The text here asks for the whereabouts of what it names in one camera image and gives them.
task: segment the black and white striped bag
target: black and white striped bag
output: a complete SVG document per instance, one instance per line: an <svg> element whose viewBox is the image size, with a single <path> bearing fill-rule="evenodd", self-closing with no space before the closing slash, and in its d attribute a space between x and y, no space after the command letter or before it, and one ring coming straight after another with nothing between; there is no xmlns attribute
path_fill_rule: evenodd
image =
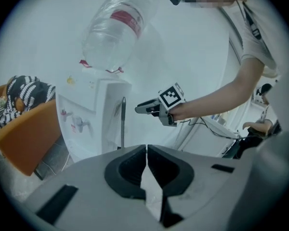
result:
<svg viewBox="0 0 289 231"><path fill-rule="evenodd" d="M20 98L25 104L25 110L19 112L15 107L15 100ZM0 118L0 129L41 103L55 98L55 86L41 82L37 77L14 76L7 86L7 102Z"/></svg>

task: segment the orange chair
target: orange chair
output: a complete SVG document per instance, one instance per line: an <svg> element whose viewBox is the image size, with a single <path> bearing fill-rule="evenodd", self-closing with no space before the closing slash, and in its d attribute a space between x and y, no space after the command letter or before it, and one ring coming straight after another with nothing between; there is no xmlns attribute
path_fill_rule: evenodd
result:
<svg viewBox="0 0 289 231"><path fill-rule="evenodd" d="M0 97L5 86L0 86ZM0 151L19 171L30 176L60 135L56 102L51 100L0 129Z"/></svg>

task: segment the white shirt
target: white shirt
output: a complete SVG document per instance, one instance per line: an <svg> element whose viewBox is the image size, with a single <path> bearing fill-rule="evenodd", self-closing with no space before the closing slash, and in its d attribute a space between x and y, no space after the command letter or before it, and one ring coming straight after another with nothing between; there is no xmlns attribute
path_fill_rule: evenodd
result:
<svg viewBox="0 0 289 231"><path fill-rule="evenodd" d="M274 125L277 121L277 116L273 110L273 108L268 105L266 109L262 112L259 122L264 122L264 120L270 120Z"/></svg>
<svg viewBox="0 0 289 231"><path fill-rule="evenodd" d="M264 63L264 76L283 75L289 68L289 29L269 0L247 0L253 20L267 48L257 40L248 22L243 32L242 59L257 58Z"/></svg>

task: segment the water bottle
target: water bottle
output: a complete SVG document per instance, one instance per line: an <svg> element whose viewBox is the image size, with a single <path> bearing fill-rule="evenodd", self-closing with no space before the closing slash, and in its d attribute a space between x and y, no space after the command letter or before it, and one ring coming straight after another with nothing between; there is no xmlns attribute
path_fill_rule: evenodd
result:
<svg viewBox="0 0 289 231"><path fill-rule="evenodd" d="M106 0L82 42L88 65L110 73L122 71L157 6L158 0Z"/></svg>

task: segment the floor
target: floor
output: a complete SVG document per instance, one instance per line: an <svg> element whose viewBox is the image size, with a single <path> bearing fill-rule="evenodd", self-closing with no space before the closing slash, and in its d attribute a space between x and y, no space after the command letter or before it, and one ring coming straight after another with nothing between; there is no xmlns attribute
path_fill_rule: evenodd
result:
<svg viewBox="0 0 289 231"><path fill-rule="evenodd" d="M0 154L0 182L7 195L23 203L31 193L41 184L71 166L73 161L68 156L68 150L62 137L60 137L49 152L45 155L43 162L37 170L44 177L40 180L35 174L30 177L23 175L15 169ZM148 166L144 169L141 188L146 191L146 206L156 220L159 220L162 205L162 189L158 185Z"/></svg>
<svg viewBox="0 0 289 231"><path fill-rule="evenodd" d="M42 183L53 177L54 173L59 173L62 170L67 157L68 151L66 145L63 138L60 137L43 159L43 162L51 170L43 162L37 168L38 172L44 177L44 180L40 180L35 174L32 174L30 177L23 175L0 154L1 186L6 194L22 203ZM73 161L69 157L65 168L72 164Z"/></svg>

